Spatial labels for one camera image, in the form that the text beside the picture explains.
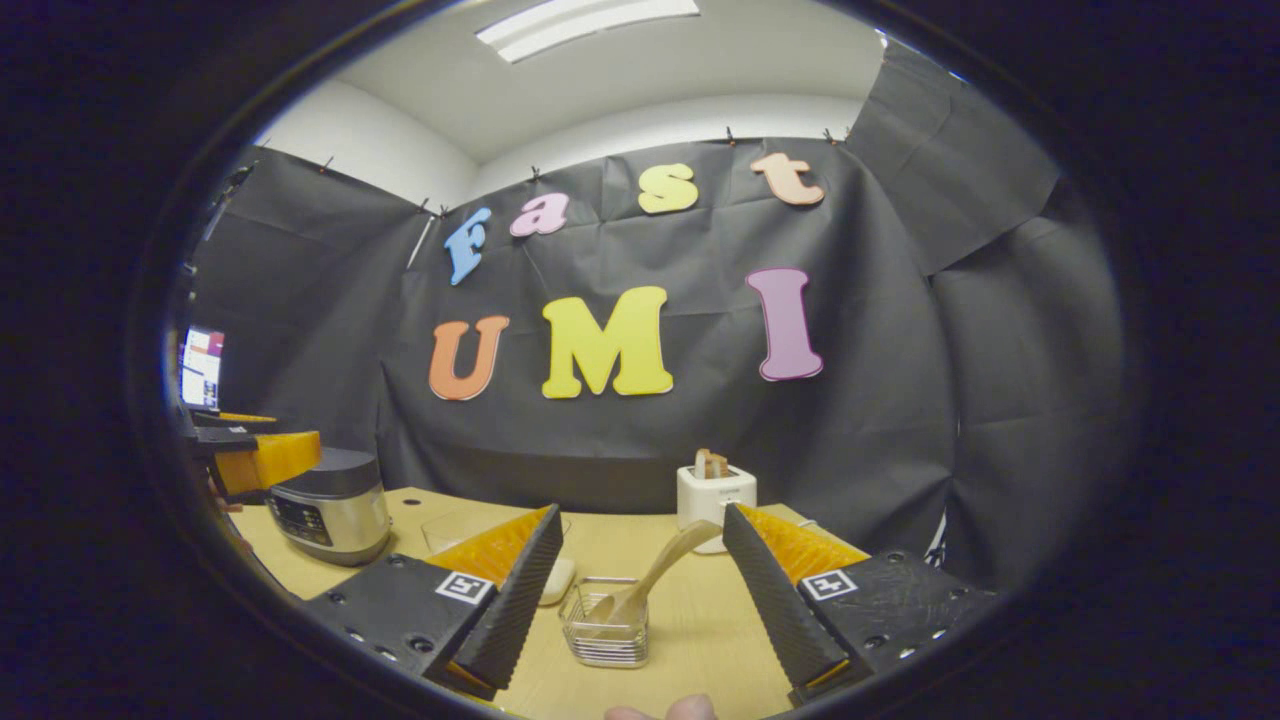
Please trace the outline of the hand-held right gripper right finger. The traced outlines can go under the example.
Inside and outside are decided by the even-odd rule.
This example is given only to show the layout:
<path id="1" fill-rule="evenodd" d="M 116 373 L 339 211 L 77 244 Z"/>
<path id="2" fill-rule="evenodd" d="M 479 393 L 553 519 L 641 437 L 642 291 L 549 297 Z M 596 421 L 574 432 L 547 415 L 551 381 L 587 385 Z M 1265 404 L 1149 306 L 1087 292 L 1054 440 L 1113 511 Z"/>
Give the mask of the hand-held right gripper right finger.
<path id="1" fill-rule="evenodd" d="M 722 536 L 796 705 L 911 662 L 997 598 L 922 556 L 869 555 L 742 503 Z"/>

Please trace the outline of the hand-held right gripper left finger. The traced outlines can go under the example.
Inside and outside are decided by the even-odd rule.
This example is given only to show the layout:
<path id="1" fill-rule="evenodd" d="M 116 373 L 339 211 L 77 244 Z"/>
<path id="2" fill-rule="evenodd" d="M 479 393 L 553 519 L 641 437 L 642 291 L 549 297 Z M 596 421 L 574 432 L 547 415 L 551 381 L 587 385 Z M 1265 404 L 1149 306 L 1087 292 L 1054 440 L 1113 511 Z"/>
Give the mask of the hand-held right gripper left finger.
<path id="1" fill-rule="evenodd" d="M 388 553 L 303 605 L 388 667 L 492 701 L 515 674 L 563 538 L 553 503 L 425 560 Z"/>

